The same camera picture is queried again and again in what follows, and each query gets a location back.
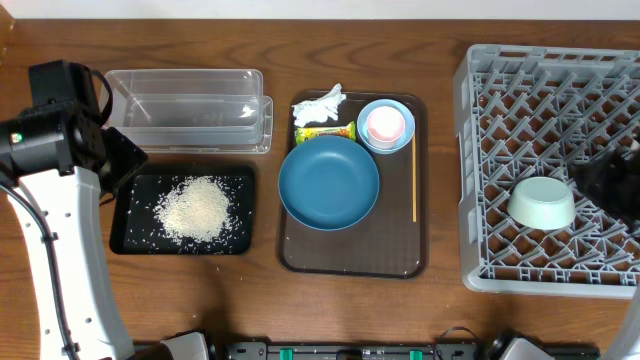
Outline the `dark blue plate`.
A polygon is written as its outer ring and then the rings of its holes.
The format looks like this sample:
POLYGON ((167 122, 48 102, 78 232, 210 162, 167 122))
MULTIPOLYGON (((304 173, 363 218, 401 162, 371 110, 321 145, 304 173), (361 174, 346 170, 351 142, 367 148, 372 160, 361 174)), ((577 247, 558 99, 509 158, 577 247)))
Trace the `dark blue plate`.
POLYGON ((380 175, 373 157, 358 143, 318 137, 286 156, 278 191, 284 209, 299 223, 337 231, 355 225, 374 208, 380 175))

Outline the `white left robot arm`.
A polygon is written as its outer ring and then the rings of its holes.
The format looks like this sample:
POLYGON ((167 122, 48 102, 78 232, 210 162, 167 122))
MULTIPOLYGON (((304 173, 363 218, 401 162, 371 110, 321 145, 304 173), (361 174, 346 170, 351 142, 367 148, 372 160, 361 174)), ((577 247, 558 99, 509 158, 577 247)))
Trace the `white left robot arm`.
POLYGON ((147 155, 104 125, 108 114, 67 102, 27 109, 1 125, 1 188, 28 251, 43 359, 135 353, 112 292, 99 207, 147 155))

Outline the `mint green bowl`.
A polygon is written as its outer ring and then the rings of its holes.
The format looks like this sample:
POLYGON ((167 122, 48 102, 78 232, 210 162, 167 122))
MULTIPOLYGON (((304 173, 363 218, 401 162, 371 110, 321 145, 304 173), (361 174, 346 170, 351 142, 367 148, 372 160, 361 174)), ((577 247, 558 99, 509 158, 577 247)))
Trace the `mint green bowl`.
POLYGON ((567 227, 576 217, 574 196, 569 186, 544 176, 517 183, 507 211, 517 223, 545 231, 567 227))

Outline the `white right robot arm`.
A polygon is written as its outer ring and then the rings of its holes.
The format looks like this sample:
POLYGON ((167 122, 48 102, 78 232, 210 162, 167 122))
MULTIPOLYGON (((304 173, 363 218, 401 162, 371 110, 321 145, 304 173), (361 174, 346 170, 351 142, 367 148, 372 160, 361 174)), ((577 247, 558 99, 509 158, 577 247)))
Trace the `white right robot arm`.
MULTIPOLYGON (((577 190, 629 231, 639 229, 639 149, 625 158, 620 151, 607 152, 569 170, 577 190)), ((605 359, 639 358, 639 287, 636 287, 625 320, 605 359)))

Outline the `pink cup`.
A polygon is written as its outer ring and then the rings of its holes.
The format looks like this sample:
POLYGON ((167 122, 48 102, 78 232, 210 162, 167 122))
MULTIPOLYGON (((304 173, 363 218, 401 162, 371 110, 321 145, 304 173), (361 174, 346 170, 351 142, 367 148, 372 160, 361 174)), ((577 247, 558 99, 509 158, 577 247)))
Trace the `pink cup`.
POLYGON ((404 130, 405 119, 394 107, 376 107, 367 117, 369 142, 377 148, 392 148, 403 135, 404 130))

